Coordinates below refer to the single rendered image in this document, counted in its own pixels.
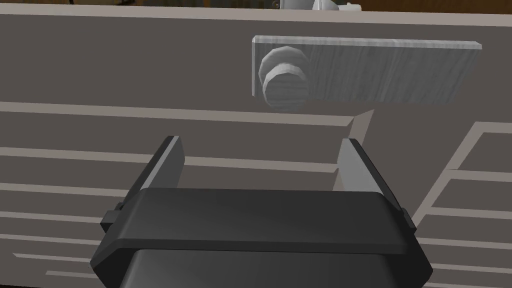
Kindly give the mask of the grey wooden drawer front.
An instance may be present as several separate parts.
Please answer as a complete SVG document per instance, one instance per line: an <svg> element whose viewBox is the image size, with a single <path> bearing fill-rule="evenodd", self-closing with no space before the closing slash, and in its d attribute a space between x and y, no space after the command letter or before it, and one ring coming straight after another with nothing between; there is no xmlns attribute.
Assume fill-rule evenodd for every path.
<svg viewBox="0 0 512 288"><path fill-rule="evenodd" d="M290 46L309 60L306 102L447 104L482 50L476 41L317 36L256 35L251 44L253 96L264 100L263 57Z"/></svg>

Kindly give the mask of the grey wooden round knob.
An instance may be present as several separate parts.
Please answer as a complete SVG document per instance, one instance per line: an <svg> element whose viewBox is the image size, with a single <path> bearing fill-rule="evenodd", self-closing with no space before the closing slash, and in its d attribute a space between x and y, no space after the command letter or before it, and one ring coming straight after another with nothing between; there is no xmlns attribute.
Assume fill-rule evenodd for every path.
<svg viewBox="0 0 512 288"><path fill-rule="evenodd" d="M272 49L263 57L258 76L263 98L275 110L298 110L309 98L309 59L297 48Z"/></svg>

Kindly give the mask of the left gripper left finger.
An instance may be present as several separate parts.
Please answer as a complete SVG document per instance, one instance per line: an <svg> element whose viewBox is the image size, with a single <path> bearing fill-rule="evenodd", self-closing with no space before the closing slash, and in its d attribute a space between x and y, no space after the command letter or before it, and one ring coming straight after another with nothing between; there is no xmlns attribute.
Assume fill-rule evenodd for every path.
<svg viewBox="0 0 512 288"><path fill-rule="evenodd" d="M127 193L127 201L146 188L176 188L185 163L181 138L168 136Z"/></svg>

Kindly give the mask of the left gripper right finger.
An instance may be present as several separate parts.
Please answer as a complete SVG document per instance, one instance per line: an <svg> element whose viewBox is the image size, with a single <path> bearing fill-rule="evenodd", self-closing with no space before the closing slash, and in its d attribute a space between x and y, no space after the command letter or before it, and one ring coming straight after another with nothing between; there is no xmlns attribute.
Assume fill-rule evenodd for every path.
<svg viewBox="0 0 512 288"><path fill-rule="evenodd" d="M369 159L355 138L344 138L340 145L336 169L336 190L350 192L378 192L401 210L397 198L381 173Z"/></svg>

